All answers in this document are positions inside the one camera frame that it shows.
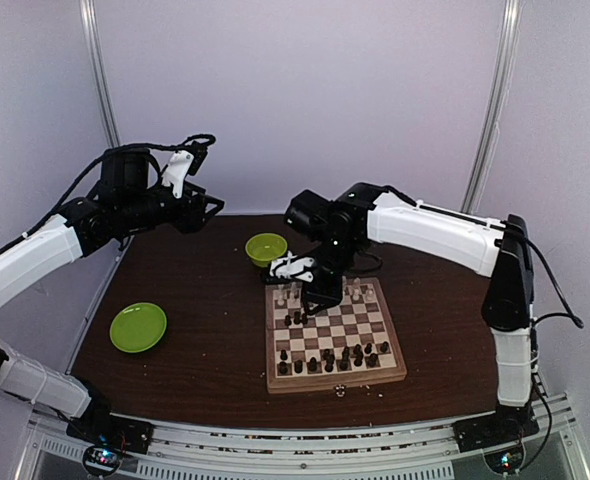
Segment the wooden chess board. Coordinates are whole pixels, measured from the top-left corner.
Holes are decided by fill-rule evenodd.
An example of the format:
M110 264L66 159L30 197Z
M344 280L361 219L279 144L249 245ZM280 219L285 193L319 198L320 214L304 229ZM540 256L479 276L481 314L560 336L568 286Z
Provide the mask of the wooden chess board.
M271 394L310 393L403 381L407 367L380 282L344 285L341 303L304 312L301 287L265 288L266 385Z

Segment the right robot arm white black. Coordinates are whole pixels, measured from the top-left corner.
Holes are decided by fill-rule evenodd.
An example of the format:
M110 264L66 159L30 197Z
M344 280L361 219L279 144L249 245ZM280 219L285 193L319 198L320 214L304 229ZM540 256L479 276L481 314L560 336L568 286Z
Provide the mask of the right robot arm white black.
M495 344L498 389L487 430L505 442L530 421L534 272L521 217L475 217L414 200L392 186L360 182L335 200L301 192L284 221L316 246L273 261L269 273L301 282L310 313L339 304L343 276L374 243L439 257L489 279L481 316Z

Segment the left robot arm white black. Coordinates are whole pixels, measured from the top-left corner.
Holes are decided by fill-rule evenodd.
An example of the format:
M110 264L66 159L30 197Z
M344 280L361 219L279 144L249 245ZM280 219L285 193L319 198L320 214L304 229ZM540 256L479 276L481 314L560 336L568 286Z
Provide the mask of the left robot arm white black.
M168 147L135 143L109 149L84 169L100 178L78 198L65 192L31 229L0 249L0 309L59 268L111 241L169 224L196 233L224 203L189 182L208 154L196 139ZM45 405L79 422L98 444L119 433L108 400L89 383L57 372L0 340L0 391Z

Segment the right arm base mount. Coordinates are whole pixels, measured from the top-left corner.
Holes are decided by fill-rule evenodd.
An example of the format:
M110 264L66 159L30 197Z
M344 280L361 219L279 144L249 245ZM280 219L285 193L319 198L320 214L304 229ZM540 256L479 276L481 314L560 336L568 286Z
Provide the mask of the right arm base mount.
M495 414L459 420L453 432L461 453L480 450L494 474L516 474L526 463L524 439L539 432L535 420L521 425L515 419L499 420Z

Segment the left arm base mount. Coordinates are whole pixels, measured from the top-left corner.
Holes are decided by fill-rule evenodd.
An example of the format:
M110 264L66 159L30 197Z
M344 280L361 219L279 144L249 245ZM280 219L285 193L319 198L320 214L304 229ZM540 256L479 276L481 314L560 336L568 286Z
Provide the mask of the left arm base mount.
M116 474L120 469L136 464L136 456L148 452L154 427L151 423L110 417L107 433L93 433L91 427L79 419L67 420L66 433L88 443L84 448L81 464L92 477L105 478Z

